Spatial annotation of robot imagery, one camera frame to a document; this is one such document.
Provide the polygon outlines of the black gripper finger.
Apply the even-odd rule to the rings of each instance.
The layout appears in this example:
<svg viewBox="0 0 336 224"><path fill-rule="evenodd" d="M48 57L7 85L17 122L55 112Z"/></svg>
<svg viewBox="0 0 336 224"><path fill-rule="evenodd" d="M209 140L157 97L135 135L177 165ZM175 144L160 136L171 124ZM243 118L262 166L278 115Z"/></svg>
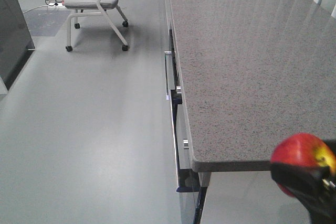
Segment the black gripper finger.
<svg viewBox="0 0 336 224"><path fill-rule="evenodd" d="M307 209L311 223L335 223L335 176L330 168L270 165L272 179Z"/></svg>
<svg viewBox="0 0 336 224"><path fill-rule="evenodd" d="M323 141L326 143L326 145L331 149L331 151L335 155L336 154L336 139L327 139Z"/></svg>

